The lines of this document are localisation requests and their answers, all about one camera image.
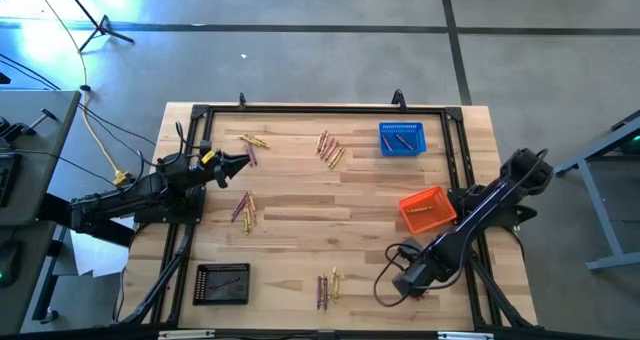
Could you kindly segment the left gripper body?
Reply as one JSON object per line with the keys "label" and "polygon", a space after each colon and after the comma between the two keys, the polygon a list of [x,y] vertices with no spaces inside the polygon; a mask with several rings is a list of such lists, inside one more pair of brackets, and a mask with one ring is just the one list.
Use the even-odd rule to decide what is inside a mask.
{"label": "left gripper body", "polygon": [[204,184],[215,181],[213,170],[215,166],[223,166],[226,169],[226,155],[223,151],[214,152],[215,156],[206,164],[201,161],[189,169],[187,182],[189,184]]}

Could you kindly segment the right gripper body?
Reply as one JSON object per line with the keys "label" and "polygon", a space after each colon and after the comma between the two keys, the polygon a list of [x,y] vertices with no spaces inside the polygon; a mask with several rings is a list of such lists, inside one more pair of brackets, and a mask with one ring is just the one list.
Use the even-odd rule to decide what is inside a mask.
{"label": "right gripper body", "polygon": [[395,289],[403,296],[417,298],[436,281],[443,281],[443,261],[440,256],[426,254],[411,257],[397,252],[402,260],[408,260],[407,267],[392,279]]}

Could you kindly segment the orange plastic basket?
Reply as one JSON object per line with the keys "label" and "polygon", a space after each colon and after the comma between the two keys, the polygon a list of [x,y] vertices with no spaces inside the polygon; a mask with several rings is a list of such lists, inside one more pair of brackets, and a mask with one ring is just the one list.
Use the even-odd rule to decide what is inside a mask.
{"label": "orange plastic basket", "polygon": [[[407,209],[432,206],[433,210],[408,214]],[[450,223],[457,218],[446,191],[435,186],[399,201],[399,211],[412,234],[419,234]]]}

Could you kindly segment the blue plastic basket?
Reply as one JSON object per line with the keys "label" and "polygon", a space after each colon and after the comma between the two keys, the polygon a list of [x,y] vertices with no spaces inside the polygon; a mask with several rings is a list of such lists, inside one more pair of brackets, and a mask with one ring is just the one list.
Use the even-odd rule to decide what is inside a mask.
{"label": "blue plastic basket", "polygon": [[[381,122],[378,127],[380,151],[383,156],[417,156],[427,151],[426,138],[423,124],[420,122]],[[414,150],[404,146],[394,134],[400,134],[407,140]],[[385,135],[393,148],[392,152],[387,148],[381,138]]]}

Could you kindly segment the black plastic basket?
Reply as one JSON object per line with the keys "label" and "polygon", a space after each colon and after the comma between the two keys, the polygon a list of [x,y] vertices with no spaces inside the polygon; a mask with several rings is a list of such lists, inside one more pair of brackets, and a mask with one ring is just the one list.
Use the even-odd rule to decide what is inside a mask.
{"label": "black plastic basket", "polygon": [[[194,306],[205,305],[247,305],[250,293],[251,266],[249,263],[214,263],[197,266],[194,295]],[[215,290],[207,289],[211,283],[222,282],[223,279],[240,277],[238,282]]]}

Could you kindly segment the black tripod stand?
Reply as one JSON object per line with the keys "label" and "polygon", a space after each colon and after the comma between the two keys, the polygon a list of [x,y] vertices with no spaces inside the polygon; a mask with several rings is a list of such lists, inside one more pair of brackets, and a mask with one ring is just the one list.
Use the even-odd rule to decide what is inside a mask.
{"label": "black tripod stand", "polygon": [[90,23],[93,25],[93,32],[89,35],[89,37],[87,38],[87,40],[79,47],[78,52],[82,53],[85,48],[87,47],[87,45],[96,37],[98,36],[104,36],[104,35],[109,35],[115,38],[118,38],[120,40],[126,41],[130,44],[134,44],[135,40],[122,35],[116,31],[114,31],[111,27],[111,22],[110,19],[107,15],[103,15],[102,18],[97,21],[90,13],[89,11],[86,9],[86,7],[80,2],[80,0],[73,0],[76,5],[80,8],[80,10],[82,11],[82,13],[87,17],[87,19],[90,21]]}

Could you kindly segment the grey metal stand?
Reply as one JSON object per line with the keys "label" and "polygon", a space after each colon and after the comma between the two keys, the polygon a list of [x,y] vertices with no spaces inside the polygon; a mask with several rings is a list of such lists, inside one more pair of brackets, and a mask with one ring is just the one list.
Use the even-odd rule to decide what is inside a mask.
{"label": "grey metal stand", "polygon": [[611,255],[588,261],[591,271],[640,265],[640,251],[623,249],[614,224],[640,225],[640,109],[615,123],[606,136],[554,167],[561,177],[581,174]]}

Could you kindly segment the black desk clamp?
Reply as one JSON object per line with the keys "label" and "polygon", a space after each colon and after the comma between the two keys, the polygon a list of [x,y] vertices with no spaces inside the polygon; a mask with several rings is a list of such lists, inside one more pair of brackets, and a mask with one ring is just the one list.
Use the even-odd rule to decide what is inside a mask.
{"label": "black desk clamp", "polygon": [[35,128],[41,124],[45,119],[51,119],[57,121],[58,118],[49,110],[42,108],[42,115],[31,124],[25,124],[21,122],[11,123],[4,117],[0,116],[0,139],[6,142],[12,142],[21,135],[31,136],[36,133]]}

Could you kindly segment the black keyboard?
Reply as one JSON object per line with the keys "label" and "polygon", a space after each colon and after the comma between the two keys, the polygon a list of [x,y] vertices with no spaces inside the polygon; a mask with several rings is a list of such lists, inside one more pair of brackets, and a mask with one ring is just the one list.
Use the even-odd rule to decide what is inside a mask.
{"label": "black keyboard", "polygon": [[0,208],[9,202],[18,177],[22,156],[15,152],[0,153]]}

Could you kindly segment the black computer mouse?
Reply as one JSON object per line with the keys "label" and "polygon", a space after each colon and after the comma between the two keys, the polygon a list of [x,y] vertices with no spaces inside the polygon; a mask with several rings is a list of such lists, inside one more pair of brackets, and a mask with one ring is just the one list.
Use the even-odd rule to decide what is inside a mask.
{"label": "black computer mouse", "polygon": [[23,242],[8,239],[0,243],[0,288],[11,286],[19,277]]}

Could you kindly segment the dark grey desk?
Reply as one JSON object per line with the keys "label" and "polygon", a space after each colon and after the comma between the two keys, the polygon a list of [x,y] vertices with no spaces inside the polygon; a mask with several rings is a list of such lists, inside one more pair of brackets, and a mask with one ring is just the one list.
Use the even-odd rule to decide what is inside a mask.
{"label": "dark grey desk", "polygon": [[9,287],[0,288],[0,335],[20,332],[55,227],[56,225],[50,222],[0,227],[0,243],[8,239],[22,242],[17,280]]}

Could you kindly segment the silver metal bracket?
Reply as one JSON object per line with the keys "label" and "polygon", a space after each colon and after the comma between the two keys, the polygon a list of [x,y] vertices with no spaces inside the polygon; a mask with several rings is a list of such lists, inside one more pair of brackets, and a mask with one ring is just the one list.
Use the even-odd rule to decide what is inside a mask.
{"label": "silver metal bracket", "polygon": [[495,340],[491,333],[439,331],[438,340]]}
{"label": "silver metal bracket", "polygon": [[157,340],[203,340],[214,339],[215,330],[209,329],[180,329],[160,331]]}

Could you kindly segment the black metal table frame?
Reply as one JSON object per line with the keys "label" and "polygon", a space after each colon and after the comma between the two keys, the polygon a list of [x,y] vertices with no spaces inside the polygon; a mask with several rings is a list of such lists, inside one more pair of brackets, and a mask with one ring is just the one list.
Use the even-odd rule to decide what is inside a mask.
{"label": "black metal table frame", "polygon": [[[386,267],[390,245],[409,236],[399,201],[432,186],[486,184],[500,158],[485,106],[172,103],[166,107],[157,153],[177,144],[176,121],[194,124],[197,136],[239,152],[240,136],[269,148],[258,166],[244,169],[225,189],[210,184],[190,257],[171,281],[161,316],[180,328],[469,330],[475,314],[498,317],[483,284],[462,277],[425,300],[402,300]],[[383,156],[381,122],[420,122],[427,151]],[[327,130],[345,153],[335,168],[316,154]],[[257,224],[244,233],[243,208],[252,192]],[[247,305],[192,304],[197,266],[249,263]],[[317,276],[340,274],[340,295],[316,309]]]}

